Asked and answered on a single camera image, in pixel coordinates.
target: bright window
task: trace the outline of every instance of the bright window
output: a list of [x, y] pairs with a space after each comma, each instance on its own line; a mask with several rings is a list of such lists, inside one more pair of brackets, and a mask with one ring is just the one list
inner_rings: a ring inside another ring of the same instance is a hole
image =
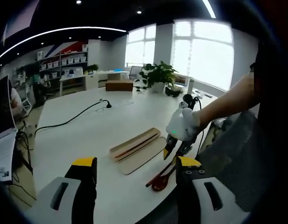
[[125, 55], [126, 67], [153, 63], [155, 36], [155, 24], [129, 32]]
[[182, 75], [229, 90], [233, 70], [230, 25], [214, 21], [176, 21], [173, 67]]

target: white glove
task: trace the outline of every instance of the white glove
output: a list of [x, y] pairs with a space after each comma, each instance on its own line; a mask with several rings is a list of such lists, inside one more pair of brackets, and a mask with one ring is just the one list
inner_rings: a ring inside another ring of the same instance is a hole
[[190, 141], [196, 137], [200, 118], [190, 108], [178, 108], [166, 127], [167, 133], [180, 141]]
[[185, 101], [182, 101], [180, 104], [179, 104], [179, 108], [187, 108], [189, 105], [185, 102]]

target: white pot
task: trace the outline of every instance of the white pot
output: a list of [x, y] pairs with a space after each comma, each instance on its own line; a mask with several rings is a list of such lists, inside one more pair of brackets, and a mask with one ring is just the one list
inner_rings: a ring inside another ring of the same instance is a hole
[[152, 92], [155, 93], [163, 93], [165, 83], [154, 83], [151, 87]]

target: laptop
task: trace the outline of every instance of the laptop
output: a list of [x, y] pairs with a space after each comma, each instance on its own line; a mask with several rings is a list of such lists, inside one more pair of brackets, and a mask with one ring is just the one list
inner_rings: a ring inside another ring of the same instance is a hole
[[12, 180], [12, 156], [17, 128], [12, 116], [11, 83], [8, 76], [0, 79], [0, 181]]

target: ceiling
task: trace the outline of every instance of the ceiling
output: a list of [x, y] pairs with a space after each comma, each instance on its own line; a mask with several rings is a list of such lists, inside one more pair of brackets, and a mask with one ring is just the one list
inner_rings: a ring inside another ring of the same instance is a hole
[[[210, 19], [202, 0], [40, 0], [29, 28], [9, 37], [3, 46], [0, 42], [0, 54], [14, 44], [33, 35], [75, 26], [100, 26], [133, 30], [148, 24], [172, 23], [180, 18]], [[28, 0], [4, 0], [0, 2], [0, 40], [8, 18]], [[250, 9], [241, 0], [209, 0], [218, 20], [231, 23], [233, 28], [242, 30], [256, 37], [264, 35], [263, 28]], [[43, 46], [70, 41], [98, 39], [112, 41], [125, 33], [109, 30], [67, 30], [42, 35], [27, 41], [6, 53], [0, 64], [14, 60], [20, 55]]]

